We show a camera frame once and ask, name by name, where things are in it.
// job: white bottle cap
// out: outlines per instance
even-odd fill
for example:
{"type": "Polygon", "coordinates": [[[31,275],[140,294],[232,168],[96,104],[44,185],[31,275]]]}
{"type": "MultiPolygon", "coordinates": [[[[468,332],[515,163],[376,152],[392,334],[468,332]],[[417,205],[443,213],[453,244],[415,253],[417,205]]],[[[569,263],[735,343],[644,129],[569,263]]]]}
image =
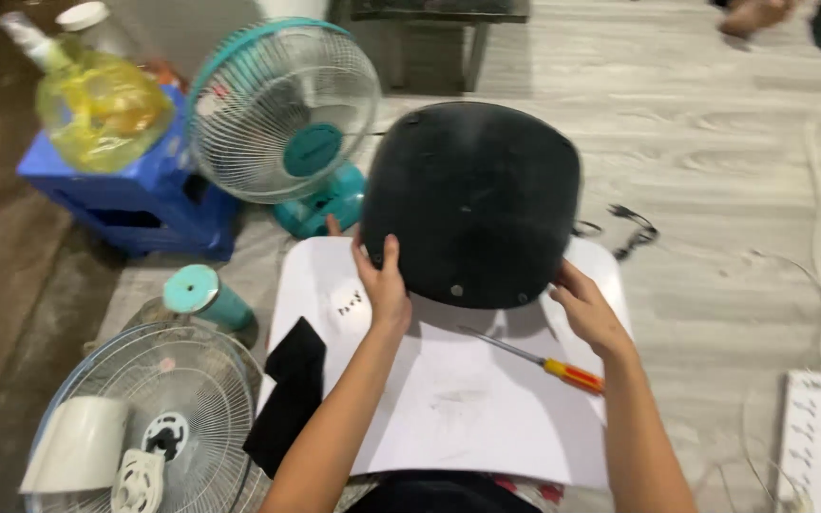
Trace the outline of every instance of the white bottle cap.
{"type": "Polygon", "coordinates": [[[108,16],[109,9],[103,2],[85,2],[57,16],[56,23],[66,32],[77,32],[97,25],[108,16]]]}

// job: screwdriver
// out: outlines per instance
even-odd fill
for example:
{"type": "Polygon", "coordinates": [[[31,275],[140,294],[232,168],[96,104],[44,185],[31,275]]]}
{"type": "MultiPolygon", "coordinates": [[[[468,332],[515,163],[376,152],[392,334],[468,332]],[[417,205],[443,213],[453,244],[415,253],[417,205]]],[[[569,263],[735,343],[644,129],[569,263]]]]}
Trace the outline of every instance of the screwdriver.
{"type": "Polygon", "coordinates": [[[505,342],[500,342],[493,337],[488,337],[483,333],[477,332],[473,328],[467,326],[459,326],[459,330],[477,337],[478,339],[495,345],[499,349],[504,349],[511,354],[520,356],[525,360],[531,361],[540,365],[544,372],[556,376],[565,383],[572,385],[578,389],[584,390],[594,395],[601,395],[604,393],[604,378],[596,376],[584,369],[579,369],[575,365],[569,365],[562,361],[557,361],[552,358],[541,358],[535,356],[527,351],[522,351],[519,348],[509,345],[505,342]]]}

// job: gray tile floor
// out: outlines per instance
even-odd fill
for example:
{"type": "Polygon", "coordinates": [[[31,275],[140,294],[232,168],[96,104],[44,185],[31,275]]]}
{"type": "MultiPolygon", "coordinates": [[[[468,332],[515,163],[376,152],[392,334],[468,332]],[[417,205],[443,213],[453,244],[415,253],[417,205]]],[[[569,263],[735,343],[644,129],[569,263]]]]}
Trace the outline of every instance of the gray tile floor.
{"type": "MultiPolygon", "coordinates": [[[[804,123],[816,119],[821,161],[821,54],[809,41],[809,6],[746,48],[715,30],[721,13],[702,0],[542,0],[526,26],[495,27],[480,87],[467,99],[513,107],[553,124],[581,151],[585,173],[580,217],[619,246],[633,229],[612,218],[620,203],[662,232],[622,267],[630,314],[670,439],[703,510],[771,510],[740,450],[740,411],[749,396],[750,449],[776,457],[782,376],[817,367],[819,297],[805,275],[778,259],[810,266],[814,200],[804,152],[804,123]],[[707,481],[700,481],[710,474],[707,481]]],[[[382,61],[382,26],[349,27],[382,61]]],[[[412,31],[408,87],[425,76],[447,29],[412,31]]],[[[455,68],[436,75],[460,78],[455,68]]],[[[407,92],[383,99],[377,130],[402,113],[452,96],[407,92]]],[[[375,141],[357,158],[368,168],[375,141]]],[[[277,276],[294,243],[261,208],[249,211],[222,278],[266,323],[277,276]]],[[[173,269],[160,257],[129,266],[120,279],[101,338],[114,334],[145,300],[160,294],[173,269]]],[[[570,490],[565,508],[605,510],[605,494],[570,490]]]]}

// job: dark table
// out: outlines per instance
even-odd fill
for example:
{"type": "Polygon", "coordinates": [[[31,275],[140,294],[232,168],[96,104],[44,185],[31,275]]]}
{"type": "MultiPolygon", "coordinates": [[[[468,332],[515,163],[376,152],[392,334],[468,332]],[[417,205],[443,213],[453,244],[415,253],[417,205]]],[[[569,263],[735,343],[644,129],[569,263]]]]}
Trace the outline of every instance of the dark table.
{"type": "MultiPolygon", "coordinates": [[[[526,23],[531,15],[530,0],[351,0],[350,19],[398,22],[437,21],[458,22],[474,27],[471,54],[464,67],[464,89],[473,91],[484,63],[486,41],[493,23],[526,23]]],[[[396,24],[393,50],[401,55],[401,29],[396,24]]],[[[400,59],[392,60],[394,67],[402,66],[400,59]]],[[[393,85],[402,85],[403,70],[391,71],[393,85]]]]}

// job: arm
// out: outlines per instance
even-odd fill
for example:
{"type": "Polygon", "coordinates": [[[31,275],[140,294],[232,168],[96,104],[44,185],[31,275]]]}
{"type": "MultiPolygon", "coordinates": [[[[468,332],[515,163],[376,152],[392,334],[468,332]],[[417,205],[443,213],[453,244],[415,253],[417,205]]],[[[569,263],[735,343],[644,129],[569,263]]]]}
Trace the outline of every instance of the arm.
{"type": "Polygon", "coordinates": [[[629,333],[594,281],[567,261],[550,295],[604,362],[607,469],[618,511],[694,513],[690,487],[660,421],[629,333]]]}
{"type": "Polygon", "coordinates": [[[358,240],[351,251],[371,301],[370,331],[287,451],[260,513],[334,509],[411,322],[411,302],[398,272],[398,240],[386,238],[382,271],[360,253],[358,240]]]}

